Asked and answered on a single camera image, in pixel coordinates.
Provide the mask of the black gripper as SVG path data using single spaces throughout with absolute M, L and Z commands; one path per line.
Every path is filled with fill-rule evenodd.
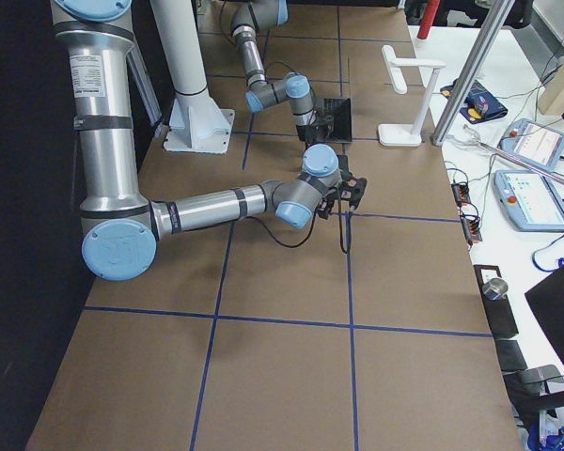
M 317 207 L 317 215 L 323 220 L 328 220 L 332 214 L 336 200 L 337 199 L 332 194 L 326 196 Z
M 329 136 L 324 136 L 321 134 L 317 134 L 313 128 L 313 123 L 309 125 L 297 125 L 296 126 L 297 135 L 300 141 L 305 142 L 306 144 L 319 144 L 319 143 L 326 143 L 329 139 Z

